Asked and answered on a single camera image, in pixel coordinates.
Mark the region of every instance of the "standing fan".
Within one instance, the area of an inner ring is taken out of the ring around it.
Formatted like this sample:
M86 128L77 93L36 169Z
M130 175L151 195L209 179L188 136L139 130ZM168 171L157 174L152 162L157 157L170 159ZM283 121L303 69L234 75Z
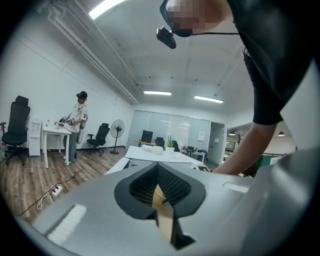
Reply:
M111 132L112 137L115 138L114 149L113 149L113 151L110 151L111 154L114 154L114 155L119 154L119 152L116 151L117 140L118 140L118 138L121 137L121 135L124 133L124 131L125 131L125 124L121 120L115 120L113 122L113 124L111 125L110 132Z

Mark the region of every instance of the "man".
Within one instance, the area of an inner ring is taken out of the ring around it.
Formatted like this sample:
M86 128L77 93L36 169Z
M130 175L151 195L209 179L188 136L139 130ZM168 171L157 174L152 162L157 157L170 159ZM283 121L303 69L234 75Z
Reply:
M165 0L160 12L181 37L207 32L223 21L233 21L238 29L254 87L253 125L237 150L214 171L238 175L267 148L282 120L281 109L310 64L312 55L298 29L299 21L295 23L293 14L266 0Z
M80 130L80 125L82 122L87 121L87 106L85 101L87 100L87 93L82 91L76 95L78 97L78 103L75 104L72 112L66 117L66 128L71 132L69 139L69 163L74 163L76 161L75 154L77 148L77 135ZM67 144L67 137L63 138L63 145L65 150Z

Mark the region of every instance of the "potted plant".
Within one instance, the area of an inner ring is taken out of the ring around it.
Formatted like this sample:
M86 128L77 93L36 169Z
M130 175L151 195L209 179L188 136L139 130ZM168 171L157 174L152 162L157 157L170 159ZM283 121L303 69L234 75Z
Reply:
M168 135L165 151L167 151L169 154L172 154L175 151L172 135Z

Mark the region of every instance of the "monitor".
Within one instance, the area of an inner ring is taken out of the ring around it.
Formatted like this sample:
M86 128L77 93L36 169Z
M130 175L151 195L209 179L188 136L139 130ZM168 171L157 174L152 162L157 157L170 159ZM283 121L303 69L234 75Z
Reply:
M153 131L143 130L141 141L146 143L151 143Z

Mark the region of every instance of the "ceiling light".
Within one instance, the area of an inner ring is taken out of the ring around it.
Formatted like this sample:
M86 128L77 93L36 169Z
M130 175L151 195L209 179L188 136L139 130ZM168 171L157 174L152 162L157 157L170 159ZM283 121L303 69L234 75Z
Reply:
M124 0L105 0L89 12L90 17L94 20L110 8L120 4Z
M206 97L200 97L200 96L194 96L195 99L197 100L204 100L204 101L209 101L209 102L215 102L215 103L223 103L223 100L220 99L215 99L215 98L206 98Z
M155 90L145 90L144 94L153 94L153 95L167 95L171 96L171 91L155 91Z

